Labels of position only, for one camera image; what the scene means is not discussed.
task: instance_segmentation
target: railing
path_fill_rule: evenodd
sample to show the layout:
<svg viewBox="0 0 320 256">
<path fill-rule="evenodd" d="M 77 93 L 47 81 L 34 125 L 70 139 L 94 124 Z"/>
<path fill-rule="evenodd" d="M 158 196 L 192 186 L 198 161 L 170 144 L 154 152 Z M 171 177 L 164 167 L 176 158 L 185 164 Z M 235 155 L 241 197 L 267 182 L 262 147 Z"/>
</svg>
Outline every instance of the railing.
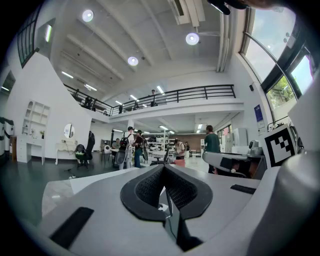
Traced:
<svg viewBox="0 0 320 256">
<path fill-rule="evenodd" d="M 186 89 L 166 91 L 165 93 L 158 93 L 139 98 L 137 100 L 128 101 L 122 105 L 110 106 L 100 100 L 92 98 L 78 89 L 65 84 L 67 90 L 71 93 L 74 99 L 83 107 L 92 111 L 101 112 L 106 116 L 115 116 L 121 113 L 167 105 L 170 103 L 179 103 L 186 100 L 195 99 L 213 99 L 213 98 L 235 98 L 233 84 L 222 85 L 208 85 L 191 87 Z"/>
<path fill-rule="evenodd" d="M 139 98 L 137 100 L 128 101 L 122 105 L 118 105 L 112 108 L 111 116 L 118 115 L 121 113 L 145 109 L 149 107 L 167 105 L 170 103 L 178 103 L 186 100 L 194 99 L 213 99 L 216 97 L 235 98 L 235 92 L 233 84 L 223 85 L 208 85 L 191 87 L 186 89 L 166 91 L 165 93 L 158 93 L 149 95 L 146 97 Z"/>
<path fill-rule="evenodd" d="M 67 87 L 67 90 L 70 92 L 72 97 L 80 104 L 81 107 L 95 112 L 100 112 L 106 116 L 111 115 L 113 109 L 112 106 L 105 104 L 102 101 L 97 100 L 96 98 L 92 98 L 83 92 L 80 92 L 79 89 L 73 89 L 66 84 L 64 86 Z"/>
</svg>

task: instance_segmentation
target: ceiling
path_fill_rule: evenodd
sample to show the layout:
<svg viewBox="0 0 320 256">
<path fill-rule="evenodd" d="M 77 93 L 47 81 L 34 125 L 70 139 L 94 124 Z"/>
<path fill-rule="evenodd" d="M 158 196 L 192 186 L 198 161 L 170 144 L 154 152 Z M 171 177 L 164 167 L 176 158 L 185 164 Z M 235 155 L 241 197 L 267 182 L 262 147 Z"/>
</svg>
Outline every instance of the ceiling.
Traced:
<svg viewBox="0 0 320 256">
<path fill-rule="evenodd" d="M 134 128 L 143 132 L 159 133 L 163 131 L 159 126 L 164 126 L 175 133 L 195 133 L 198 125 L 202 124 L 200 132 L 204 133 L 207 125 L 212 125 L 213 128 L 219 127 L 236 114 L 235 112 L 205 112 L 150 117 L 134 120 Z M 113 128 L 121 131 L 126 131 L 127 126 L 128 121 L 113 123 Z"/>
<path fill-rule="evenodd" d="M 57 66 L 63 83 L 101 100 L 110 91 L 119 89 L 124 81 L 130 83 L 131 77 L 142 74 L 146 69 L 160 70 L 160 67 L 179 61 L 204 66 L 208 64 L 208 58 L 211 65 L 216 65 L 220 13 L 206 0 L 180 0 L 186 5 L 186 14 L 189 15 L 185 17 L 189 21 L 178 24 L 179 18 L 174 14 L 176 10 L 170 5 L 172 1 L 84 2 L 83 11 L 92 10 L 94 16 L 90 22 L 84 22 L 83 13 L 79 12 L 65 34 Z M 199 34 L 200 43 L 187 44 L 186 35 L 195 32 Z M 138 59 L 137 66 L 128 64 L 131 56 Z M 61 71 L 72 75 L 73 79 L 64 76 Z M 85 89 L 84 83 L 97 91 Z M 151 89 L 157 89 L 156 84 L 167 90 L 165 84 L 154 81 L 135 86 L 120 93 L 117 98 L 127 102 L 131 100 L 131 94 L 137 98 L 145 97 Z M 114 99 L 107 103 L 116 105 Z"/>
</svg>

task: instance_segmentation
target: man in green shirt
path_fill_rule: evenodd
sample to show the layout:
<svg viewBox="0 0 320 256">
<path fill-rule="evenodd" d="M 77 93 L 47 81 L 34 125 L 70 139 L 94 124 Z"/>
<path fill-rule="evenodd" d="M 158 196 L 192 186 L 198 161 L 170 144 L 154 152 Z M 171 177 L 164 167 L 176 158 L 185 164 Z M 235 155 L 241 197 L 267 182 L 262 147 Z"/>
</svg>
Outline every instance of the man in green shirt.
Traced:
<svg viewBox="0 0 320 256">
<path fill-rule="evenodd" d="M 218 138 L 218 135 L 216 135 L 213 132 L 212 125 L 208 125 L 206 127 L 206 136 L 204 139 L 204 144 L 206 145 L 205 151 L 215 152 L 215 153 L 218 153 L 220 151 L 219 150 L 219 144 L 220 144 L 219 138 Z M 209 164 L 209 173 L 210 174 L 214 173 L 214 166 L 210 165 L 210 164 Z"/>
</svg>

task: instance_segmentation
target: wall shelf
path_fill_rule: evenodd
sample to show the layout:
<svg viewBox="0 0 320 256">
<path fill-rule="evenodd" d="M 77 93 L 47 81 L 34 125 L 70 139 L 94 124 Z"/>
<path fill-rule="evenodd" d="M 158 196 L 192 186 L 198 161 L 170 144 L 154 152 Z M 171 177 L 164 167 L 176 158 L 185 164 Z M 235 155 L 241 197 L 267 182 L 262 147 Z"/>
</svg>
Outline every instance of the wall shelf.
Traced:
<svg viewBox="0 0 320 256">
<path fill-rule="evenodd" d="M 50 107 L 35 100 L 30 100 L 26 108 L 25 117 L 22 124 L 22 134 L 39 135 L 40 131 L 46 131 Z"/>
</svg>

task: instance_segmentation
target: backpack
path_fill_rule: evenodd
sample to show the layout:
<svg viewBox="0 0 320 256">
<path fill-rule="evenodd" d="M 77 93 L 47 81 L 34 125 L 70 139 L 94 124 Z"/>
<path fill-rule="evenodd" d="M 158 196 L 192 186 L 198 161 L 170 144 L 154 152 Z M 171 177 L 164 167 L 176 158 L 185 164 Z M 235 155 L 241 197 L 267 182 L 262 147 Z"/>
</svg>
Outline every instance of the backpack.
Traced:
<svg viewBox="0 0 320 256">
<path fill-rule="evenodd" d="M 142 142 L 140 143 L 140 148 L 142 149 L 143 151 L 143 159 L 148 161 L 148 151 L 147 151 L 147 148 L 148 148 L 148 141 L 146 140 L 146 138 L 144 136 L 141 136 L 142 137 Z"/>
<path fill-rule="evenodd" d="M 123 137 L 123 138 L 120 140 L 120 148 L 119 148 L 120 151 L 126 151 L 126 150 L 127 150 L 127 147 L 128 147 L 128 145 L 129 145 L 129 140 L 128 140 L 128 138 L 129 138 L 130 135 L 131 135 L 131 134 L 129 134 L 128 137 Z"/>
</svg>

